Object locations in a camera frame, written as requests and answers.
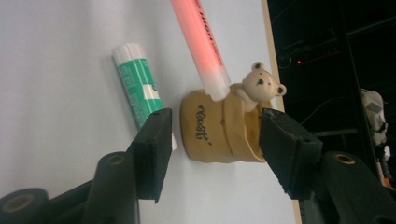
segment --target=highlighter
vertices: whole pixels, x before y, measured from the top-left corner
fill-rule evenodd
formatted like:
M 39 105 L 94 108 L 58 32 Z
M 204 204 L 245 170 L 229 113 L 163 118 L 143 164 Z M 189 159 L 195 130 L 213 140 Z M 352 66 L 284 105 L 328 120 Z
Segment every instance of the highlighter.
M 128 43 L 113 49 L 113 58 L 140 130 L 152 112 L 163 109 L 147 58 L 138 43 Z M 176 148 L 177 143 L 172 134 L 172 149 Z
M 213 101 L 230 92 L 230 78 L 199 0 L 171 0 L 205 93 Z

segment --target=wooden edge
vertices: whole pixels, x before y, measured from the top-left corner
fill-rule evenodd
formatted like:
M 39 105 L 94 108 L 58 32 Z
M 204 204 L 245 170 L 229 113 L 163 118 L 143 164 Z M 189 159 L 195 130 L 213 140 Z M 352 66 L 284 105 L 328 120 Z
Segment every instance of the wooden edge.
M 270 13 L 269 13 L 267 0 L 262 0 L 262 15 L 263 15 L 263 19 L 264 19 L 265 34 L 266 34 L 266 38 L 267 38 L 267 48 L 268 48 L 268 52 L 270 55 L 271 74 L 274 76 L 276 81 L 278 81 L 280 83 L 279 71 L 277 69 L 275 44 L 274 44 L 271 19 L 270 19 Z M 277 106 L 278 110 L 285 112 L 285 106 L 283 105 L 283 97 L 282 96 L 276 97 L 276 106 Z M 296 224 L 302 224 L 303 222 L 301 220 L 299 202 L 297 200 L 292 200 L 292 203 L 293 203 L 294 216 L 296 218 L 295 219 Z

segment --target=green glue stick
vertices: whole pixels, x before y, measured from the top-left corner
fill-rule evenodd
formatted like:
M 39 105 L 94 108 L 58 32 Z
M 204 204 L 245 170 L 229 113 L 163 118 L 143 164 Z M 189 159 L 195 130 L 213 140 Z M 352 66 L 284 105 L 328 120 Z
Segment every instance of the green glue stick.
M 137 43 L 129 43 L 113 50 L 114 61 L 129 99 L 137 128 L 140 129 L 149 115 L 163 108 L 154 80 L 149 70 L 143 48 Z M 176 141 L 172 135 L 172 148 Z

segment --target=highlighter cap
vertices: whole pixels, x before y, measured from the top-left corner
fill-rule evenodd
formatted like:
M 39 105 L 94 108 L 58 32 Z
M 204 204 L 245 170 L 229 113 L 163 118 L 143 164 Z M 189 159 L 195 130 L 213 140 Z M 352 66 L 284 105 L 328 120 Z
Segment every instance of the highlighter cap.
M 219 69 L 200 74 L 204 90 L 213 101 L 224 100 L 230 93 L 231 81 L 224 66 Z
M 113 57 L 117 66 L 136 59 L 146 59 L 142 46 L 137 43 L 128 43 L 113 49 Z

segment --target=bear face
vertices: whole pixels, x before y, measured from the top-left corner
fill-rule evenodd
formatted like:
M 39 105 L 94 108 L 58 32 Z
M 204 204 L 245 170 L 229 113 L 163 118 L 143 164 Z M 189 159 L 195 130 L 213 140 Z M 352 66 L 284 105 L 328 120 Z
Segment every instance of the bear face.
M 277 83 L 274 77 L 264 70 L 262 63 L 252 65 L 251 72 L 243 80 L 244 91 L 255 102 L 270 101 L 275 96 L 286 94 L 286 87 Z

